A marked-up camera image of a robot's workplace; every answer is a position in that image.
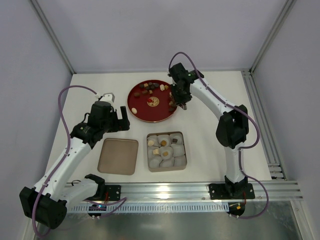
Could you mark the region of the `metal serving tongs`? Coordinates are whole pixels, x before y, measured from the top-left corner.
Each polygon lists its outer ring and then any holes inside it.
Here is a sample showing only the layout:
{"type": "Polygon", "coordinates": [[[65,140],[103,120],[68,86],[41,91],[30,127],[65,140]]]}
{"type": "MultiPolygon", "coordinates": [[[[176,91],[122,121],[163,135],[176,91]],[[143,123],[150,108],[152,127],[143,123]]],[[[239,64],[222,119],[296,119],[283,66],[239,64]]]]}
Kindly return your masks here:
{"type": "Polygon", "coordinates": [[[187,105],[186,105],[186,104],[181,104],[180,107],[181,107],[183,110],[187,110],[187,105]]]}

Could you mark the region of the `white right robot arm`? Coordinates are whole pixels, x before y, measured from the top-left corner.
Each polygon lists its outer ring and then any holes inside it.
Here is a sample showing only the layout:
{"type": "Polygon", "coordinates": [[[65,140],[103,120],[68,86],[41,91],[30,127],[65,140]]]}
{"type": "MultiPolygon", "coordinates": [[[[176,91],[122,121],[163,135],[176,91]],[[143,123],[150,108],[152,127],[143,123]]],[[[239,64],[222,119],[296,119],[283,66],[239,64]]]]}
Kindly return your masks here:
{"type": "Polygon", "coordinates": [[[248,109],[244,105],[236,106],[210,88],[203,74],[196,70],[187,71],[182,63],[169,68],[168,76],[172,78],[171,98],[176,106],[187,108],[192,97],[198,98],[218,119],[215,136],[224,147],[226,174],[222,192],[229,198],[244,196],[248,187],[248,178],[241,172],[238,149],[244,145],[249,133],[248,109]]]}

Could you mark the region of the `beige cube chocolate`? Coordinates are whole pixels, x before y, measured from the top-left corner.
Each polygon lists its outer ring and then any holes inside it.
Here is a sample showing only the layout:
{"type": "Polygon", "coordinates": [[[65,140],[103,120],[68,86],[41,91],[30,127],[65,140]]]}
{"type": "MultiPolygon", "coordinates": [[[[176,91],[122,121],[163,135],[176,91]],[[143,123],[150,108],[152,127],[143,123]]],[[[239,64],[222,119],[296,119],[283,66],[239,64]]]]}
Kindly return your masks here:
{"type": "Polygon", "coordinates": [[[154,149],[154,150],[152,151],[152,153],[153,153],[154,155],[158,155],[158,154],[159,154],[159,150],[158,150],[158,149],[154,149]]]}

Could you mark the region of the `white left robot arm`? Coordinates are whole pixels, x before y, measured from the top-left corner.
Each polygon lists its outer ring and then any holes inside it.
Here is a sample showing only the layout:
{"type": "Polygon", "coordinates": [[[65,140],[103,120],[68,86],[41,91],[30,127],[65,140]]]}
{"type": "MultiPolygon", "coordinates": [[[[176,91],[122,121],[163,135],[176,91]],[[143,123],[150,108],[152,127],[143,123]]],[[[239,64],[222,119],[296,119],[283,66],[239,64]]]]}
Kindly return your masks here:
{"type": "Polygon", "coordinates": [[[88,174],[80,183],[66,190],[65,185],[81,161],[106,133],[128,131],[130,121],[125,106],[120,107],[122,118],[106,101],[96,101],[87,121],[78,123],[68,135],[67,145],[49,171],[32,187],[24,187],[19,198],[26,217],[50,230],[56,229],[68,209],[87,200],[98,200],[105,192],[105,180],[88,174]]]}

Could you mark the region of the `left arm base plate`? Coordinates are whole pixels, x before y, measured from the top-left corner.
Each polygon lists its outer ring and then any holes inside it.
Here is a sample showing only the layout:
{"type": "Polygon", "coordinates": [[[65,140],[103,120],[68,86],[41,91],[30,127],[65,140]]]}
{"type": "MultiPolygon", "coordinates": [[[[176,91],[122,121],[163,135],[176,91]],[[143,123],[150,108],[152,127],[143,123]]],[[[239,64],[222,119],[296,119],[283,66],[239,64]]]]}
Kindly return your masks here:
{"type": "Polygon", "coordinates": [[[121,199],[121,185],[110,185],[106,184],[104,186],[104,193],[102,199],[105,202],[116,202],[121,199]]]}

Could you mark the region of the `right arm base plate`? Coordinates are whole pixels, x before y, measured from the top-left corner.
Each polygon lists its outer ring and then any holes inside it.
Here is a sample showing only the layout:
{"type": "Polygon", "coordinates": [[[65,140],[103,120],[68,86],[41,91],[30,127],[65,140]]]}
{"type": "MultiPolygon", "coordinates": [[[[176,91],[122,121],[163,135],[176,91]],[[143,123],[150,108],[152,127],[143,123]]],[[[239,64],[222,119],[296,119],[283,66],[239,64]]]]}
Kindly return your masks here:
{"type": "Polygon", "coordinates": [[[251,183],[244,186],[228,186],[226,183],[211,183],[208,185],[211,200],[253,200],[256,198],[251,183]]]}

